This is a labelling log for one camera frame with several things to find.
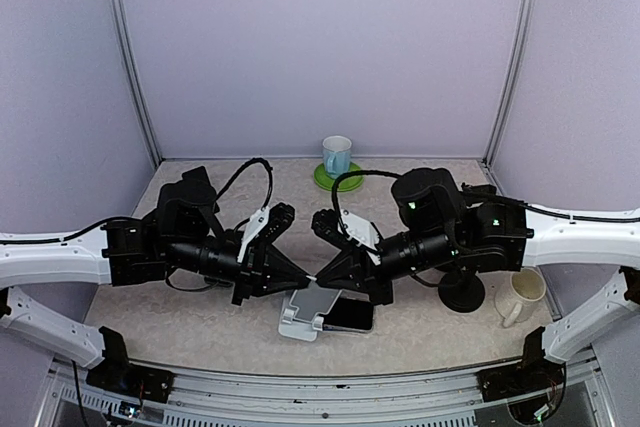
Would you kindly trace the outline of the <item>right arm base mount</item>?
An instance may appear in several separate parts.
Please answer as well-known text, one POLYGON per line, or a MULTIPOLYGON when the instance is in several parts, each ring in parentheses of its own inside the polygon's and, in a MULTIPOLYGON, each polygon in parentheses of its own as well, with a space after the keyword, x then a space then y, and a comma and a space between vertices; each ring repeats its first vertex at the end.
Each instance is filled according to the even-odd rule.
POLYGON ((483 369, 476 374, 484 402, 536 392, 565 380, 566 364, 545 358, 544 331, 544 327, 539 327, 525 337, 519 362, 483 369))

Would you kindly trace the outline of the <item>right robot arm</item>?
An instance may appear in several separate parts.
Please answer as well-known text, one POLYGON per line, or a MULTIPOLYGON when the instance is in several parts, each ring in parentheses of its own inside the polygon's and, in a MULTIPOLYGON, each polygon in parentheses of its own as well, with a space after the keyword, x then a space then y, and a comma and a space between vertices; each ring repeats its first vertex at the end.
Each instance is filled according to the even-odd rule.
POLYGON ((340 253, 316 276, 323 288, 363 293, 374 305, 393 302, 393 282, 429 269, 441 301, 458 312, 484 299, 478 274, 521 272, 553 264, 609 264, 618 270, 564 318, 525 338, 511 373, 523 391, 639 311, 639 212, 563 212, 497 195, 492 185, 456 185, 444 168, 393 174, 392 197, 405 231, 381 238, 372 223, 332 206, 312 218, 314 233, 340 253))

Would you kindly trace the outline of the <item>white folding phone stand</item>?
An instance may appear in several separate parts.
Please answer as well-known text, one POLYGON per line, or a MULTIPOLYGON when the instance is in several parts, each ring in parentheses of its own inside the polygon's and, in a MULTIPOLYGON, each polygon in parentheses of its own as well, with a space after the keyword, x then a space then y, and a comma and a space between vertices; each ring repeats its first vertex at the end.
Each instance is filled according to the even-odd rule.
POLYGON ((286 338, 314 342, 323 331, 324 318, 330 313, 342 291, 324 288, 309 276, 306 288, 292 291, 284 298, 278 333, 286 338))

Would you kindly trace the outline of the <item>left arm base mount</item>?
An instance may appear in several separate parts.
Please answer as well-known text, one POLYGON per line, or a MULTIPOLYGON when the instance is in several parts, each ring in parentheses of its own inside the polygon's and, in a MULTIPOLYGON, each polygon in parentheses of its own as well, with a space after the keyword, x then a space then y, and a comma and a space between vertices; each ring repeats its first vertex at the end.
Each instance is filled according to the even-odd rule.
POLYGON ((102 360, 87 372, 86 383, 105 391, 166 404, 174 374, 165 369, 145 367, 130 361, 122 335, 100 327, 104 348, 102 360))

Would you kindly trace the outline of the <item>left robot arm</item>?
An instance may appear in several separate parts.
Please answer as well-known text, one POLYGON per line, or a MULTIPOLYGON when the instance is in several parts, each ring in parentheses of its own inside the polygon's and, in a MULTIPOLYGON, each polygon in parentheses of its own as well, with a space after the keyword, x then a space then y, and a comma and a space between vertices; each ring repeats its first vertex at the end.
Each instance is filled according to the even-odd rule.
POLYGON ((31 299, 23 286, 81 282, 131 286, 164 281, 182 269, 233 286, 232 302, 304 289, 309 275, 274 241, 295 210, 279 203, 258 209, 243 232, 217 219, 219 194, 205 168, 161 187, 156 207, 142 218, 113 217, 76 233, 1 237, 1 325, 94 371, 121 392, 140 381, 123 337, 63 316, 31 299))

